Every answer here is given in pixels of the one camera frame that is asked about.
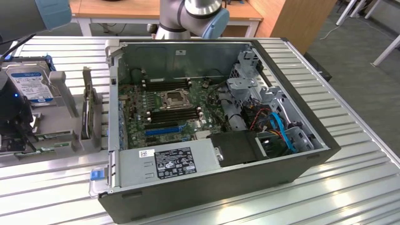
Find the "gray floor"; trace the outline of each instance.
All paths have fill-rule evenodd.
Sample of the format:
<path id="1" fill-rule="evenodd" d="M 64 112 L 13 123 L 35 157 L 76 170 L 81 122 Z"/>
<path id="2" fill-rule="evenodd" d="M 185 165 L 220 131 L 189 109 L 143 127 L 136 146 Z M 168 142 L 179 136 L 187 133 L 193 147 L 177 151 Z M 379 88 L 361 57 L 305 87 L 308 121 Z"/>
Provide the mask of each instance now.
<path id="1" fill-rule="evenodd" d="M 391 38 L 376 31 L 365 19 L 348 18 L 320 40 L 336 27 L 339 16 L 335 9 L 308 52 L 331 73 L 335 90 L 400 156 L 400 51 L 379 67 L 371 65 L 395 36 L 380 28 Z"/>

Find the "blue latch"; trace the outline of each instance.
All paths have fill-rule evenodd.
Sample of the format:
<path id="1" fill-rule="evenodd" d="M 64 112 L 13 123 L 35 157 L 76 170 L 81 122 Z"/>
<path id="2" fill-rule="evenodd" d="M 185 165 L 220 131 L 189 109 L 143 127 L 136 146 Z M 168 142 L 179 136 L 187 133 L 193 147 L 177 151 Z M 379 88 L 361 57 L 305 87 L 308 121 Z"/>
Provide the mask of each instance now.
<path id="1" fill-rule="evenodd" d="M 89 180 L 101 180 L 105 178 L 104 170 L 95 170 L 89 173 Z"/>

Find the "power supply label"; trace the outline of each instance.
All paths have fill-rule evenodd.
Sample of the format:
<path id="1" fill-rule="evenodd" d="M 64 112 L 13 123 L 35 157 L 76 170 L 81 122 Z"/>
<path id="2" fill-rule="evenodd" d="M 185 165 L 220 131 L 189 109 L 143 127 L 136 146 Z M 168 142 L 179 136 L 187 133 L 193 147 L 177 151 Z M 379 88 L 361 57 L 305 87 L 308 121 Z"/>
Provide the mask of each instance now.
<path id="1" fill-rule="evenodd" d="M 155 152 L 155 160 L 160 179 L 197 172 L 189 147 Z"/>
<path id="2" fill-rule="evenodd" d="M 51 90 L 44 84 L 41 73 L 13 73 L 11 77 L 17 89 L 31 102 L 49 102 L 53 100 Z"/>

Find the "white table leg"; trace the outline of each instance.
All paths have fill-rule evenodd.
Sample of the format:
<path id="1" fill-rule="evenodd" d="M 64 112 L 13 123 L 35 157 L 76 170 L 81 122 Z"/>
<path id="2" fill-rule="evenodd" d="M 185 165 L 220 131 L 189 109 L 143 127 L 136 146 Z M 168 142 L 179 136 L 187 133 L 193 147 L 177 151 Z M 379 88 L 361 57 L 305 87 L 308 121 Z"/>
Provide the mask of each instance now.
<path id="1" fill-rule="evenodd" d="M 357 0 L 351 0 L 348 6 L 345 7 L 345 10 L 344 10 L 344 12 L 341 13 L 341 16 L 340 16 L 340 18 L 339 18 L 339 20 L 337 20 L 337 22 L 336 22 L 336 25 L 337 25 L 337 26 L 340 26 L 340 25 L 343 24 L 344 19 L 345 19 L 345 17 L 348 16 L 348 13 L 349 13 L 349 11 L 351 11 L 351 8 L 352 8 L 353 5 L 356 4 L 356 1 L 357 1 Z"/>
<path id="2" fill-rule="evenodd" d="M 395 50 L 395 48 L 397 47 L 397 45 L 400 45 L 400 35 L 395 39 L 395 41 L 392 42 L 392 44 L 388 46 L 388 48 L 383 51 L 383 53 L 380 54 L 380 56 L 377 57 L 377 59 L 373 61 L 373 63 L 372 63 L 373 66 L 377 66 L 381 63 L 381 61 L 387 58 L 388 54 Z"/>
<path id="3" fill-rule="evenodd" d="M 247 38 L 253 38 L 256 36 L 256 31 L 259 27 L 259 21 L 252 21 L 248 26 L 248 30 L 245 31 L 245 36 Z"/>
<path id="4" fill-rule="evenodd" d="M 357 15 L 357 12 L 361 10 L 361 8 L 364 7 L 364 4 L 365 3 L 365 0 L 361 0 L 360 2 L 359 2 L 359 4 L 357 4 L 357 6 L 356 6 L 356 8 L 355 8 L 355 10 L 352 11 L 352 13 L 351 13 L 351 18 L 355 18 L 356 17 L 356 15 Z"/>
<path id="5" fill-rule="evenodd" d="M 369 18 L 369 16 L 371 16 L 371 14 L 372 14 L 372 12 L 373 12 L 373 10 L 375 10 L 375 8 L 376 8 L 377 4 L 380 3 L 380 1 L 381 1 L 381 0 L 376 0 L 376 3 L 375 3 L 375 5 L 372 6 L 372 8 L 371 8 L 369 12 L 368 12 L 368 13 L 367 13 L 367 15 L 365 15 L 365 19 L 368 19 L 368 18 Z"/>
<path id="6" fill-rule="evenodd" d="M 80 25 L 80 30 L 83 36 L 92 36 L 92 31 L 91 31 L 91 18 L 77 18 L 77 23 Z"/>

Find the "motherboard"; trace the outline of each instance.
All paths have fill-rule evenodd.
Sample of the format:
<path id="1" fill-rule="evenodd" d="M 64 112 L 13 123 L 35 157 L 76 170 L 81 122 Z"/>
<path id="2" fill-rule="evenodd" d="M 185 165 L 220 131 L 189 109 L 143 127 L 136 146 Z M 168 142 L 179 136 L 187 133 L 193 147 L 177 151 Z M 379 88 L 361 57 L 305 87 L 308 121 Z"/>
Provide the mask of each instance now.
<path id="1" fill-rule="evenodd" d="M 129 149 L 207 138 L 229 131 L 217 94 L 208 78 L 120 85 Z"/>

